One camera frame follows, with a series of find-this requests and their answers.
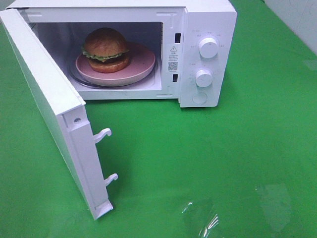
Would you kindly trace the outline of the white microwave knob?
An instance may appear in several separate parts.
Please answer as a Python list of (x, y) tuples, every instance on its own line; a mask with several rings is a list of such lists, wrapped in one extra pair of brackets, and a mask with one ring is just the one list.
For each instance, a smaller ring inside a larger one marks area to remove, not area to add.
[(203, 58), (210, 59), (217, 55), (219, 49), (218, 40), (214, 36), (207, 36), (199, 42), (199, 53)]
[(208, 69), (200, 69), (196, 72), (195, 83), (198, 87), (209, 87), (213, 82), (213, 72)]

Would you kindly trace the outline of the white microwave door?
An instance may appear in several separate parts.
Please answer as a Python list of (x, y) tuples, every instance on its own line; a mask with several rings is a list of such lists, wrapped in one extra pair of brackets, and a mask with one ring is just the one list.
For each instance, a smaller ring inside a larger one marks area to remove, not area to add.
[(0, 19), (37, 107), (94, 219), (113, 209), (106, 187), (118, 178), (104, 178), (96, 143), (111, 130), (92, 133), (85, 102), (16, 9)]

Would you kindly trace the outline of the white microwave oven body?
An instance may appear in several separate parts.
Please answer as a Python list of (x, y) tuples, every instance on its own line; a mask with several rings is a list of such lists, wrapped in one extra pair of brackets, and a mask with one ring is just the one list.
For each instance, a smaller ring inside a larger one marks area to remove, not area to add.
[[(237, 12), (227, 0), (16, 0), (16, 9), (85, 100), (177, 99), (181, 107), (218, 104)], [(76, 82), (69, 65), (81, 55), (86, 36), (101, 27), (119, 31), (126, 40), (146, 46), (156, 56), (156, 83), (149, 87), (91, 88)], [(215, 57), (199, 53), (199, 42), (214, 36)], [(196, 72), (208, 69), (213, 82), (201, 88)], [(195, 93), (207, 101), (195, 104)]]

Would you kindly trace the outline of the pink round plate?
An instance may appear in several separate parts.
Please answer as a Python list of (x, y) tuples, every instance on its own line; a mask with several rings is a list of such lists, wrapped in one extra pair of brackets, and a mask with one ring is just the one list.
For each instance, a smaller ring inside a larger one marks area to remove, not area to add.
[(79, 55), (76, 59), (76, 68), (83, 79), (89, 83), (106, 87), (119, 87), (133, 84), (148, 76), (155, 66), (155, 54), (147, 47), (128, 42), (129, 64), (126, 68), (114, 73), (101, 73), (94, 71), (88, 59)]

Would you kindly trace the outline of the round white door release button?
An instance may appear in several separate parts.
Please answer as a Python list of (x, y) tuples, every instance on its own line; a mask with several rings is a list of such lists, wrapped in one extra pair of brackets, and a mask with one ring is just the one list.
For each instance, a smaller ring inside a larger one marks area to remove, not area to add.
[(208, 96), (204, 92), (195, 93), (192, 96), (193, 102), (195, 104), (199, 104), (199, 105), (204, 104), (207, 101), (207, 99), (208, 99)]

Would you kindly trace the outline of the lower white microwave knob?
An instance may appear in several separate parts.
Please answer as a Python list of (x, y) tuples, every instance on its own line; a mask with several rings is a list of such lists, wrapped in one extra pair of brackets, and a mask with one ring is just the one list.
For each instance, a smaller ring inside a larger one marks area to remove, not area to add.
[(213, 72), (208, 69), (200, 69), (196, 72), (195, 83), (198, 87), (209, 87), (213, 82)]

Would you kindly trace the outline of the upper white microwave knob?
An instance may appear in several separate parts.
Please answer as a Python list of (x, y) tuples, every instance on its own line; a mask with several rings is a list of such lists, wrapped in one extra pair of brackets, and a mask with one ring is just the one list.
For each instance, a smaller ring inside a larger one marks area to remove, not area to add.
[(203, 58), (210, 59), (217, 55), (219, 49), (218, 40), (214, 36), (207, 36), (199, 42), (199, 53)]

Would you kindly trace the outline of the burger with lettuce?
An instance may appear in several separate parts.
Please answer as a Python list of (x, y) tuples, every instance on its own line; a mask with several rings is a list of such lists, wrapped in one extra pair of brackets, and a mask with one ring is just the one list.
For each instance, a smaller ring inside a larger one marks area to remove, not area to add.
[(82, 46), (82, 54), (90, 67), (101, 73), (114, 73), (129, 64), (129, 48), (125, 38), (112, 28), (91, 32)]

